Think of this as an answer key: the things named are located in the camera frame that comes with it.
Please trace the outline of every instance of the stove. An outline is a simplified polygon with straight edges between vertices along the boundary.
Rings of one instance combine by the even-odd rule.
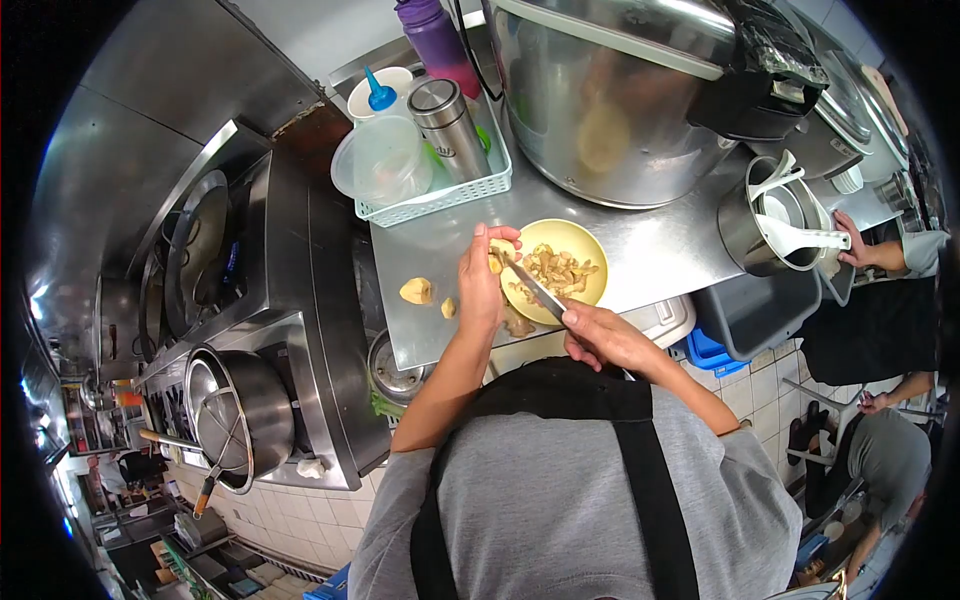
[[[255,136],[229,125],[238,135]],[[270,148],[262,138],[258,143]],[[238,211],[241,226],[224,280],[232,298],[160,352],[134,383],[145,394],[182,384],[186,357],[198,343],[255,352],[279,375],[295,419],[291,458],[261,480],[357,490],[361,478],[386,458],[391,436],[386,419],[370,404],[367,340],[350,247],[352,205],[270,150],[228,181],[231,196],[238,196],[231,202],[246,203]],[[301,460],[317,459],[325,467],[321,478],[297,473]],[[186,462],[205,464],[196,457]]]

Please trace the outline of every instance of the purple water bottle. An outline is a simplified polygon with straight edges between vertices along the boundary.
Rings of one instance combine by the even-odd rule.
[[[480,82],[440,0],[397,0],[394,10],[426,72],[437,79],[452,79],[475,100]]]

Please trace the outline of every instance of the apron strap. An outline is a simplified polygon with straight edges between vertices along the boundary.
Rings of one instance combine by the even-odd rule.
[[[611,421],[634,497],[654,593],[660,599],[699,598],[684,516],[653,424],[650,384],[620,381],[581,367],[569,358],[550,358],[506,373],[494,380],[498,385],[482,390],[468,415],[528,412],[542,419]],[[410,564],[420,600],[458,598],[437,499],[455,437],[456,431],[438,448],[430,486],[411,531]]]
[[[661,600],[699,598],[697,571],[693,566],[684,515],[654,423],[651,420],[616,422],[613,431],[634,494],[636,518],[647,550],[654,595]]]

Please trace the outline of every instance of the knife blade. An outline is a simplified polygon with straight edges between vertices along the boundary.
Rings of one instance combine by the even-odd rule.
[[[560,322],[560,324],[564,324],[563,316],[564,312],[566,311],[566,307],[560,304],[560,301],[557,300],[557,297],[543,287],[542,283],[527,273],[523,267],[516,264],[513,259],[510,258],[510,256],[507,256],[506,253],[501,254],[501,256],[503,261],[507,263],[507,266],[510,267],[514,273],[516,273],[516,276],[520,278],[520,281],[522,281],[523,284],[527,286],[527,289],[529,289],[533,295],[537,297],[537,300],[543,304],[543,307],[549,310],[550,314],[553,315],[554,318]]]

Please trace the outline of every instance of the white plastic basket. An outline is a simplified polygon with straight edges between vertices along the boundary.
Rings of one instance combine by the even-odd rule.
[[[491,137],[487,160],[490,162],[493,175],[467,183],[454,184],[446,170],[431,158],[433,182],[430,183],[430,188],[425,194],[385,208],[354,200],[356,215],[382,228],[388,228],[431,212],[509,190],[514,164],[510,161],[510,153],[503,140],[500,124],[494,117],[493,104],[486,94],[484,99],[486,102],[478,105],[474,124],[482,127]]]

